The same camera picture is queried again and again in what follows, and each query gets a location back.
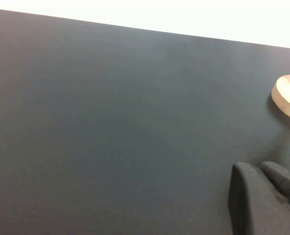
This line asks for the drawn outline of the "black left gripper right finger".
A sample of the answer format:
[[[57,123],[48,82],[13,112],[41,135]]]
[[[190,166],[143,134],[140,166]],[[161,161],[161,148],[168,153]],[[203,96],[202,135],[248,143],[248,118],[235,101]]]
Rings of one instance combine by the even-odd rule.
[[[290,201],[290,170],[274,162],[263,162],[261,170],[273,185]]]

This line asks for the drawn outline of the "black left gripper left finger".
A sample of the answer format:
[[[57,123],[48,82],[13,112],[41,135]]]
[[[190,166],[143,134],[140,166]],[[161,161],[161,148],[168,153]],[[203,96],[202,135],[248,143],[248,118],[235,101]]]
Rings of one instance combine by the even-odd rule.
[[[290,201],[260,167],[232,167],[228,209],[235,235],[290,235]]]

